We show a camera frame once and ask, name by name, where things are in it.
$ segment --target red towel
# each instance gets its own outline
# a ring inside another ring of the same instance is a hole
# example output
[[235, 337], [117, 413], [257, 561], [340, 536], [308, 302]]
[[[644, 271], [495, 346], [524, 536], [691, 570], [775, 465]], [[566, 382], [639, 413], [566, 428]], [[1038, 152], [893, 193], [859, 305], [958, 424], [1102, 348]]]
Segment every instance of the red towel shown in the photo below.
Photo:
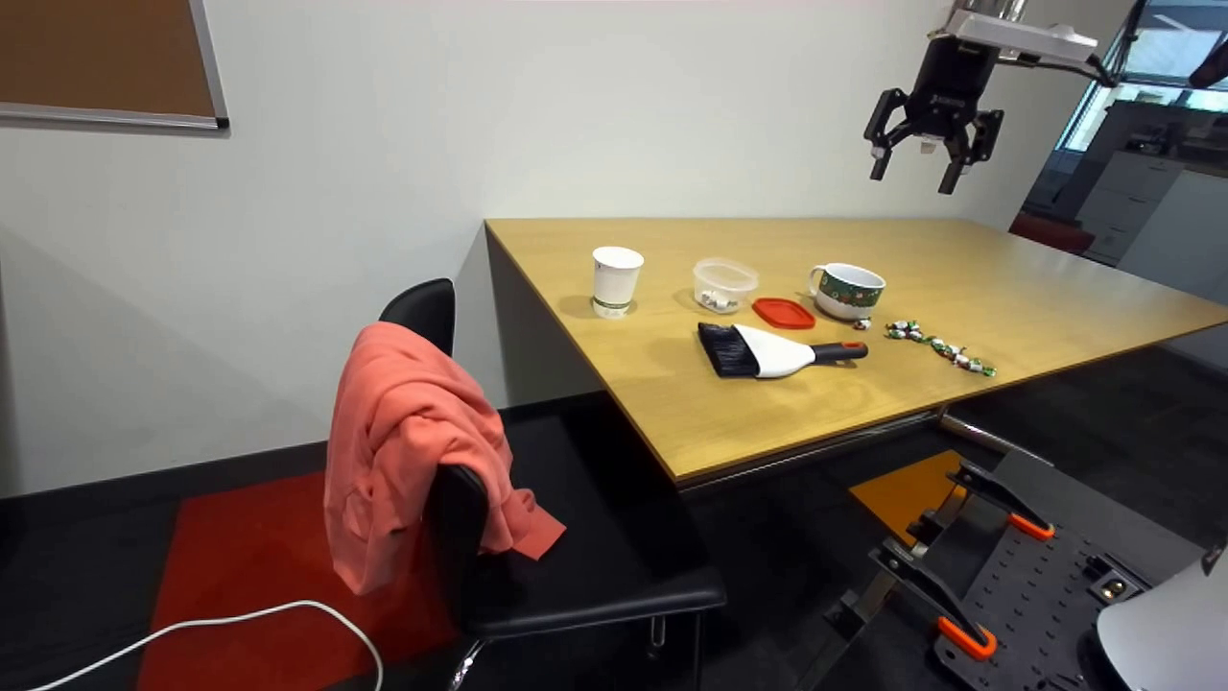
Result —
[[348, 591], [377, 591], [405, 568], [435, 469], [469, 465], [488, 488], [488, 551], [537, 561], [563, 526], [509, 488], [509, 450], [479, 382], [427, 337], [395, 321], [357, 332], [326, 454], [326, 536]]

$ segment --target carpet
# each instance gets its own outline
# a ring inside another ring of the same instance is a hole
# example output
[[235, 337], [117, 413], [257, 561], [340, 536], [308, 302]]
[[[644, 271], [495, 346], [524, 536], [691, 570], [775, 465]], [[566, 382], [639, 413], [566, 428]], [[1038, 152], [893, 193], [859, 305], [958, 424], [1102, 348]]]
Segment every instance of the carpet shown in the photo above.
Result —
[[[384, 664], [447, 643], [427, 542], [378, 596], [357, 597], [330, 570], [323, 473], [187, 500], [178, 515], [155, 627], [320, 597], [357, 623]], [[137, 685], [330, 685], [371, 670], [368, 647], [323, 610], [222, 629], [185, 629], [144, 647]]]

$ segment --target red lid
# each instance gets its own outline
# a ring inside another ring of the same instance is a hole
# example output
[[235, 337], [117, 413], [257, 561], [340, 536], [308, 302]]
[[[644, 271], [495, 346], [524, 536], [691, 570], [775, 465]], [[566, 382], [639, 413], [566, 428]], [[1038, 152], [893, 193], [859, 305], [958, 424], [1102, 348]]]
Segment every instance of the red lid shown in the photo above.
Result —
[[813, 313], [799, 298], [763, 296], [752, 305], [763, 321], [783, 327], [783, 330], [811, 330], [813, 327]]

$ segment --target black chair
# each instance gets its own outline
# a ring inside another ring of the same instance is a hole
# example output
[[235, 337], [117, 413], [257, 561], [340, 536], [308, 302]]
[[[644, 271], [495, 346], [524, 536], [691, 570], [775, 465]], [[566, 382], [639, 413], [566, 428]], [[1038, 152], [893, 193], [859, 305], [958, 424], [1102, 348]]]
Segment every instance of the black chair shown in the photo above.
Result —
[[[440, 348], [451, 341], [451, 282], [417, 282], [384, 309]], [[691, 682], [703, 682], [703, 615], [725, 604], [722, 577], [651, 454], [605, 394], [508, 413], [515, 482], [534, 488], [566, 533], [543, 561], [479, 555], [485, 479], [440, 465], [427, 526], [447, 610], [469, 647], [447, 677], [463, 685], [488, 643], [597, 627], [644, 627], [647, 655], [666, 627], [691, 627]]]

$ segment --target chair backrest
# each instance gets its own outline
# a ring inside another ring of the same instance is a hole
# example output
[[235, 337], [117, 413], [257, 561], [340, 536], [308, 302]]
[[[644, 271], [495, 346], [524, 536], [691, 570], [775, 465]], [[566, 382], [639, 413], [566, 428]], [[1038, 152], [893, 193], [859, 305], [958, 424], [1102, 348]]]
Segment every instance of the chair backrest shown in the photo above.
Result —
[[[451, 281], [427, 281], [405, 293], [400, 293], [378, 321], [400, 321], [427, 341], [435, 341], [440, 351], [451, 351], [451, 330], [455, 330], [455, 289]], [[485, 531], [488, 531], [488, 488], [485, 479], [463, 465], [439, 465], [431, 500], [427, 500], [427, 531], [435, 542], [435, 563], [440, 577], [440, 596], [451, 610], [451, 619], [463, 627], [463, 581], [473, 570], [473, 561], [479, 551]]]
[[400, 321], [413, 330], [417, 337], [435, 341], [440, 351], [451, 351], [451, 330], [455, 330], [455, 289], [451, 281], [439, 276], [427, 282], [413, 282], [400, 293], [378, 321]]

